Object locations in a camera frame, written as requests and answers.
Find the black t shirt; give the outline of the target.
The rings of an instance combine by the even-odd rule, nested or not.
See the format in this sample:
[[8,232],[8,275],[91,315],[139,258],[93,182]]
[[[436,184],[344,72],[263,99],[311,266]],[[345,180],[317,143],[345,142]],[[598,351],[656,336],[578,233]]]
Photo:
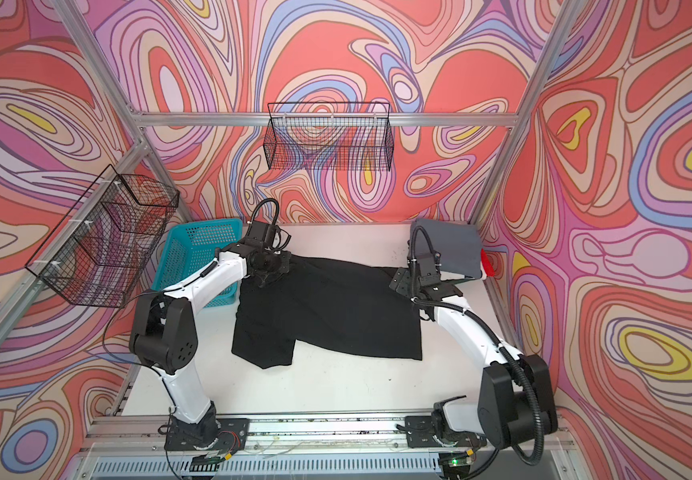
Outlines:
[[395,267],[294,255],[260,287],[241,284],[232,353],[261,368],[289,366],[304,342],[362,357],[422,360],[420,315],[390,283]]

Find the teal plastic basket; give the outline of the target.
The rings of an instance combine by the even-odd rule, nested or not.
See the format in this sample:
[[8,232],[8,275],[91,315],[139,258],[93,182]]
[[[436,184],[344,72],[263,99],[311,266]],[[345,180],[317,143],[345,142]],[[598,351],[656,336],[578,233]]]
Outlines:
[[230,305],[235,301],[238,282],[247,274],[246,261],[240,255],[224,251],[240,240],[239,219],[191,222],[172,228],[149,292],[136,299],[136,318],[163,316],[162,296],[187,294],[194,311]]

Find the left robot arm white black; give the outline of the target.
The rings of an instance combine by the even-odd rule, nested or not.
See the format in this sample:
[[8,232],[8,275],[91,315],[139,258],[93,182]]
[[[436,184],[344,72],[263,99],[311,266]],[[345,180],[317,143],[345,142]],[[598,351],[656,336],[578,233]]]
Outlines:
[[135,364],[159,377],[169,397],[166,435],[173,448],[208,450],[218,444],[222,428],[194,361],[199,346],[195,317],[237,282],[249,279],[263,288],[289,272],[289,241],[279,239],[279,213],[276,199],[260,201],[240,240],[217,249],[185,279],[135,297],[129,351]]

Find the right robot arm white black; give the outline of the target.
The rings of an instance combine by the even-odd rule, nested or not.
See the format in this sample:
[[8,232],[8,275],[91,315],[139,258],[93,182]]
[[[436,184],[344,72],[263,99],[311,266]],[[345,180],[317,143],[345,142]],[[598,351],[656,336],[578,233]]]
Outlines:
[[509,344],[474,312],[455,282],[442,278],[441,257],[424,226],[413,225],[407,266],[390,284],[481,369],[475,402],[461,395],[434,404],[430,436],[453,448],[461,436],[475,435],[496,453],[511,449],[524,464],[536,466],[543,458],[546,436],[558,428],[548,365],[539,355],[527,355]]

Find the red folded t shirt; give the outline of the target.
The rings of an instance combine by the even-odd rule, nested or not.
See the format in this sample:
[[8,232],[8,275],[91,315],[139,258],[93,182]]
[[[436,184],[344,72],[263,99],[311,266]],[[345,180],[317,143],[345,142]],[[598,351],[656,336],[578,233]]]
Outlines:
[[487,250],[481,251],[481,268],[483,271],[483,277],[495,277],[496,268],[493,265],[491,254]]

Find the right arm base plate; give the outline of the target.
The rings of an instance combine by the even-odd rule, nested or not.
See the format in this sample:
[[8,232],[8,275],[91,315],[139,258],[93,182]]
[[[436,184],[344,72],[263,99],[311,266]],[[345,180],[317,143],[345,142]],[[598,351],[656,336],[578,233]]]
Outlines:
[[395,428],[405,436],[409,448],[466,448],[476,451],[487,445],[487,440],[477,433],[451,430],[436,414],[406,416]]

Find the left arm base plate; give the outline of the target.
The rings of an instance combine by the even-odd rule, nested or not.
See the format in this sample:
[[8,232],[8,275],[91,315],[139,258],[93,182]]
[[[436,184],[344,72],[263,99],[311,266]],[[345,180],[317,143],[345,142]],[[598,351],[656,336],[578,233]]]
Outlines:
[[158,433],[165,437],[168,452],[236,452],[245,447],[248,426],[249,420],[243,418],[205,418],[199,423],[186,423],[171,417]]

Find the aluminium frame crossbar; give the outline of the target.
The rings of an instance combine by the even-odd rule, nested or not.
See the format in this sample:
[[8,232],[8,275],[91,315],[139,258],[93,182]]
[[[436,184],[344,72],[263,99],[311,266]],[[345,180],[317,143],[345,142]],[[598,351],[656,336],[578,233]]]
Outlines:
[[149,126],[265,126],[272,118],[293,121],[322,119],[328,122],[350,122],[352,119],[388,119],[391,126],[495,126],[514,127],[518,116],[514,113],[134,113],[134,122]]

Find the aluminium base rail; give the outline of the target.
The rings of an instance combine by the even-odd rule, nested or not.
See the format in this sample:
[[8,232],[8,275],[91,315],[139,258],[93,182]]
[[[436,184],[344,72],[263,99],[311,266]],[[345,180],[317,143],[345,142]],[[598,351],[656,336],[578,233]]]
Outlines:
[[493,462],[491,445],[409,448],[395,425],[407,411],[238,414],[249,420],[243,450],[165,450],[164,416],[95,422],[70,479],[588,479],[591,474],[566,425],[546,438],[541,463],[529,467],[512,450]]

